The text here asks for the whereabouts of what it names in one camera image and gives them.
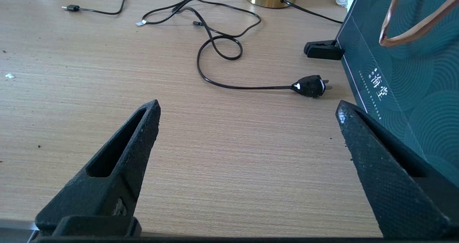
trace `rope handle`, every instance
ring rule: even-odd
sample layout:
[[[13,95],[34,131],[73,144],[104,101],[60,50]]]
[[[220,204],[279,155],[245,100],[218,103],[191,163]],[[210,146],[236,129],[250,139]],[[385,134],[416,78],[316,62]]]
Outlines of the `rope handle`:
[[[385,15],[384,22],[382,23],[381,34],[379,36],[379,45],[382,45],[383,47],[402,45],[421,38],[459,4],[459,0],[447,0],[435,12],[427,16],[425,19],[420,21],[418,24],[406,32],[396,37],[387,37],[387,30],[389,29],[390,20],[393,12],[395,11],[395,8],[397,7],[398,1],[399,0],[391,1],[387,14]]]

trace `wooden desk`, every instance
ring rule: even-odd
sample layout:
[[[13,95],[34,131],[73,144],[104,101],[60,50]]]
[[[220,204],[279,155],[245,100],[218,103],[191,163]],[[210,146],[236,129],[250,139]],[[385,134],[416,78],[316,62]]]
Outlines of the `wooden desk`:
[[[339,24],[295,9],[209,0],[263,18],[240,40],[240,60],[204,51],[209,77],[244,86],[288,85],[313,74],[331,80],[333,90],[310,99],[203,81],[195,59],[207,35],[189,12],[135,26],[145,12],[178,0],[128,0],[119,16],[61,9],[113,11],[120,1],[0,0],[1,75],[16,76],[0,82],[0,219],[33,220],[138,106],[158,99],[160,133],[136,209],[144,230],[380,236],[335,119],[339,100],[354,100],[341,63],[303,54],[306,42],[335,37]],[[334,0],[297,2],[332,18],[346,14]],[[195,8],[228,33],[255,21],[219,6]]]

